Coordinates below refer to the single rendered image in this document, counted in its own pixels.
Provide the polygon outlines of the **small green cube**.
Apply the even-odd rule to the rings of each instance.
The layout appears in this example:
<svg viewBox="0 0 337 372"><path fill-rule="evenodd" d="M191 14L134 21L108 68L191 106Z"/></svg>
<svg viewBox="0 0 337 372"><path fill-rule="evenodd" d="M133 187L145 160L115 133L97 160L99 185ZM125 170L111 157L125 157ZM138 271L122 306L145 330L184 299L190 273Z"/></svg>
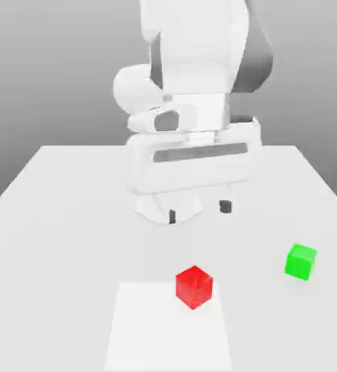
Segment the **small green cube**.
<svg viewBox="0 0 337 372"><path fill-rule="evenodd" d="M287 255L285 274L308 281L316 256L316 249L294 243Z"/></svg>

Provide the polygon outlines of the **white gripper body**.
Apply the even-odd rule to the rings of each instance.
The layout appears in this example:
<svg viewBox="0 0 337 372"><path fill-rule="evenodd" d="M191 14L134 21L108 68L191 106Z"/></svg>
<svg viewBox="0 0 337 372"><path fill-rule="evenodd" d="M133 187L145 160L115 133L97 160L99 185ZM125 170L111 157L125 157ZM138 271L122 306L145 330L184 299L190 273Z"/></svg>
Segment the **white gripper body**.
<svg viewBox="0 0 337 372"><path fill-rule="evenodd" d="M135 134L126 143L128 188L137 195L189 190L249 180L257 171L261 125L257 118L217 132Z"/></svg>

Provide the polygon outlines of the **small red cube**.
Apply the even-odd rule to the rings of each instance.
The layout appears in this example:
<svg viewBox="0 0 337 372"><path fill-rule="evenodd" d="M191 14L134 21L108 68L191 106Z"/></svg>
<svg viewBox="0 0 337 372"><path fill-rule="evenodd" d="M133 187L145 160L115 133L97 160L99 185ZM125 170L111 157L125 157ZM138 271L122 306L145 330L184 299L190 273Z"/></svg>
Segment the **small red cube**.
<svg viewBox="0 0 337 372"><path fill-rule="evenodd" d="M176 297L195 310L212 298L213 284L208 273L193 265L176 275Z"/></svg>

